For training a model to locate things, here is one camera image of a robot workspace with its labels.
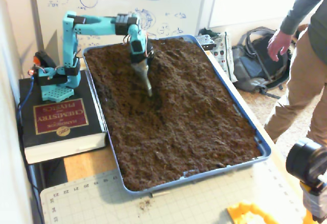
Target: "wooden table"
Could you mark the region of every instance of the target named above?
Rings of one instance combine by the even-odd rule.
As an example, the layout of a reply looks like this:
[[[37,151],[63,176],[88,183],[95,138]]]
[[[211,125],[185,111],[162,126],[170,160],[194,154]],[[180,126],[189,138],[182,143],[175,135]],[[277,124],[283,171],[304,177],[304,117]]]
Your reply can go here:
[[[206,51],[209,58],[213,58],[213,55]],[[228,79],[222,68],[218,63],[214,64],[215,68],[218,70],[218,73],[226,82],[229,89],[232,91],[234,96],[239,101],[240,105],[243,107],[245,112],[248,114],[251,121],[257,127],[259,132],[262,134],[264,139],[270,145],[272,153],[271,159],[274,161],[275,165],[279,169],[283,178],[289,183],[289,185],[293,188],[296,195],[302,199],[302,190],[299,185],[299,180],[295,177],[291,176],[286,171],[285,166],[285,158],[282,156],[280,151],[278,150],[277,146],[273,143],[270,139],[266,131],[264,130],[263,126],[260,124],[254,113],[251,111],[249,106],[246,104],[240,93],[234,87],[233,83]],[[66,173],[68,181],[74,181],[80,178],[92,176],[95,174],[99,174],[105,171],[109,171],[116,168],[116,163],[114,160],[114,156],[110,146],[107,146],[103,149],[86,152],[79,155],[69,156],[64,159]]]

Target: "robotic arm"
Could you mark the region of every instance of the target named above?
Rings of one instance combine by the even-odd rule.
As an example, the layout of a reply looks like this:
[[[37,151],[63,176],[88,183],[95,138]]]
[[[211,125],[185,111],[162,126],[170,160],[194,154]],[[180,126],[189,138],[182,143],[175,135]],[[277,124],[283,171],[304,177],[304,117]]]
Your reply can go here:
[[[118,14],[117,17],[77,16],[68,11],[63,19],[63,66],[53,67],[46,54],[36,55],[39,66],[32,73],[41,86],[42,99],[60,102],[74,94],[80,82],[80,61],[77,57],[77,35],[130,36],[131,66],[141,77],[148,95],[152,88],[148,79],[148,59],[153,58],[153,47],[147,33],[139,25],[137,14]]]
[[[307,215],[303,224],[327,219],[327,148],[305,138],[296,143],[286,159],[286,170],[300,180]]]

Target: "blue cable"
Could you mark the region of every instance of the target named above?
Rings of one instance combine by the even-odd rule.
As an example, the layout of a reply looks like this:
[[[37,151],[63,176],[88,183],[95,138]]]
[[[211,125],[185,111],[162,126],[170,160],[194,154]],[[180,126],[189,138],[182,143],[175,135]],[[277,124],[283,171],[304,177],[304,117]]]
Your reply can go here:
[[[20,114],[20,112],[21,112],[22,107],[25,105],[26,101],[28,100],[29,96],[31,95],[31,92],[32,92],[32,89],[33,89],[33,85],[34,85],[34,76],[31,76],[31,87],[30,87],[30,90],[29,90],[29,92],[27,93],[27,95],[26,95],[24,101],[23,101],[23,102],[21,103],[21,105],[18,107],[18,112],[17,112],[17,116],[16,116],[17,120],[19,120],[19,114]]]
[[[17,117],[16,117],[16,118],[17,118],[17,121],[19,121],[19,114],[20,114],[20,112],[21,112],[22,107],[25,105],[26,101],[28,100],[29,96],[31,95],[31,92],[32,92],[33,86],[34,86],[34,76],[32,75],[32,76],[31,76],[31,87],[30,87],[30,90],[29,90],[29,92],[27,93],[27,95],[26,95],[24,101],[21,103],[21,105],[18,105],[18,111],[17,111]],[[33,191],[33,194],[34,194],[34,197],[35,197],[35,200],[36,200],[37,211],[38,211],[38,213],[39,213],[39,215],[40,215],[40,221],[41,221],[41,223],[43,224],[44,221],[43,221],[43,218],[42,218],[41,210],[40,210],[40,207],[39,207],[39,204],[38,204],[38,201],[37,201],[37,197],[36,197],[36,193],[35,193],[34,188],[35,188],[38,192],[39,192],[39,189],[38,189],[36,186],[33,185],[32,180],[31,180],[30,177],[29,177],[30,171],[29,171],[29,169],[28,169],[28,165],[27,165],[27,162],[26,162],[26,158],[25,158],[25,160],[24,160],[24,164],[25,164],[26,172],[27,172],[27,174],[28,174],[28,180],[29,180],[30,184],[32,185],[32,191]]]

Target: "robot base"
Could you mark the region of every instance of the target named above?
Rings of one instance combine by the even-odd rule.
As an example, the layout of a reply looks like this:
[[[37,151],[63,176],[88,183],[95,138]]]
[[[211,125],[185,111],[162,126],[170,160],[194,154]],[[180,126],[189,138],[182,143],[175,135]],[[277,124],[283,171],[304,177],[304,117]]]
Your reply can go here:
[[[50,100],[60,102],[74,94],[74,90],[72,88],[59,87],[55,85],[42,86],[41,91],[43,101]]]

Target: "backpack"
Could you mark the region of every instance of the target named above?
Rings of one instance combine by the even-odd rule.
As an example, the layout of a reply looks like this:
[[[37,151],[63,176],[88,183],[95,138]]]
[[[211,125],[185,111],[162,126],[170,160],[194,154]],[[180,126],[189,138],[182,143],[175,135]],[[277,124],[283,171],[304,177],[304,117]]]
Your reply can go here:
[[[261,38],[251,41],[252,33]],[[273,61],[268,55],[268,42],[275,31],[266,27],[258,27],[246,32],[236,46],[232,47],[234,75],[237,82],[234,86],[243,91],[260,93],[279,99],[279,96],[267,93],[279,87],[289,78],[291,52],[288,49],[283,56],[278,53],[279,61]]]

